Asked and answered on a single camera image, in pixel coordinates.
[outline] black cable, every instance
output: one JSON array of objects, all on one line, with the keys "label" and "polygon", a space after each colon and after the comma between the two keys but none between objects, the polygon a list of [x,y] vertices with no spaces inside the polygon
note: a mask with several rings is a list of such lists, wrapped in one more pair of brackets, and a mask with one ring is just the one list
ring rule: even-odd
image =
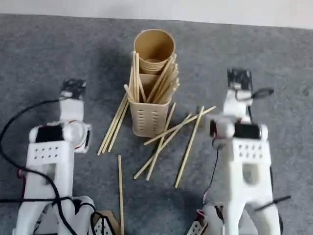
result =
[{"label": "black cable", "polygon": [[252,116],[251,106],[248,106],[248,114],[249,114],[249,117],[250,117],[250,121],[252,123],[253,122],[253,116]]},{"label": "black cable", "polygon": [[94,205],[91,203],[84,202],[84,203],[79,205],[79,208],[81,208],[82,206],[90,206],[91,208],[93,208],[93,211],[96,211],[96,207],[94,207]]},{"label": "black cable", "polygon": [[42,101],[42,102],[39,102],[39,103],[36,103],[34,105],[31,105],[21,111],[19,111],[16,115],[14,115],[7,123],[6,125],[4,126],[1,134],[0,134],[0,154],[2,155],[2,157],[8,162],[10,163],[12,166],[16,167],[17,169],[21,169],[21,170],[24,170],[26,172],[30,172],[30,173],[33,173],[33,174],[37,174],[37,175],[40,175],[42,176],[43,178],[45,178],[47,180],[47,182],[49,182],[51,184],[51,187],[55,193],[55,202],[56,204],[58,205],[58,212],[59,212],[59,215],[60,215],[60,219],[62,220],[62,222],[64,223],[64,225],[67,227],[67,229],[70,231],[70,233],[72,235],[77,235],[77,233],[75,232],[75,230],[70,226],[70,224],[67,222],[64,214],[63,214],[63,211],[62,211],[62,205],[61,205],[61,198],[60,198],[60,194],[58,192],[58,189],[56,187],[56,185],[54,184],[53,180],[48,177],[47,175],[39,172],[39,171],[35,171],[35,170],[32,170],[32,169],[29,169],[25,166],[22,166],[22,165],[19,165],[17,164],[15,161],[13,161],[12,159],[10,159],[8,157],[8,155],[4,152],[3,150],[3,146],[2,146],[2,140],[3,140],[3,137],[6,133],[6,131],[8,130],[8,128],[11,126],[11,124],[13,122],[15,122],[20,116],[22,116],[24,113],[28,112],[29,110],[31,109],[34,109],[34,108],[37,108],[39,106],[42,106],[42,105],[45,105],[45,104],[50,104],[50,103],[56,103],[56,102],[60,102],[60,100],[58,99],[55,99],[55,100],[45,100],[45,101]]},{"label": "black cable", "polygon": [[94,211],[94,212],[91,214],[91,216],[90,216],[90,224],[91,224],[91,231],[92,231],[92,234],[93,234],[93,235],[96,235],[96,231],[95,231],[94,226],[93,226],[93,218],[94,218],[95,215],[100,216],[99,219],[101,219],[101,226],[102,226],[101,234],[104,235],[104,216],[103,216],[101,213],[96,212],[96,211]]},{"label": "black cable", "polygon": [[222,148],[222,145],[219,145],[216,149],[216,160],[215,160],[215,163],[214,163],[214,167],[213,167],[213,172],[212,172],[212,176],[211,176],[211,180],[210,180],[210,183],[209,183],[209,186],[206,188],[206,190],[204,191],[204,194],[203,194],[203,204],[205,204],[205,198],[206,198],[206,192],[211,188],[212,184],[213,184],[213,179],[214,179],[214,175],[215,175],[215,170],[216,170],[216,166],[217,166],[217,162],[219,160],[219,149]]},{"label": "black cable", "polygon": [[266,209],[267,207],[270,207],[271,205],[274,205],[274,204],[277,204],[279,202],[283,202],[283,201],[286,201],[286,200],[289,200],[289,199],[291,199],[291,195],[274,199],[272,202],[269,202],[269,203],[265,204],[264,206],[258,207],[254,211],[255,212],[259,211],[260,212],[260,211]]},{"label": "black cable", "polygon": [[[72,200],[70,197],[61,197],[60,201]],[[55,198],[20,198],[20,199],[0,199],[0,203],[20,203],[20,202],[55,202]]]},{"label": "black cable", "polygon": [[209,186],[207,187],[207,190],[208,190],[209,188],[211,188],[211,186],[212,186],[213,179],[214,179],[214,175],[215,175],[215,169],[216,169],[218,160],[219,160],[219,149],[216,150],[216,160],[215,160],[215,164],[214,164],[214,168],[213,168],[211,180],[210,180]]}]

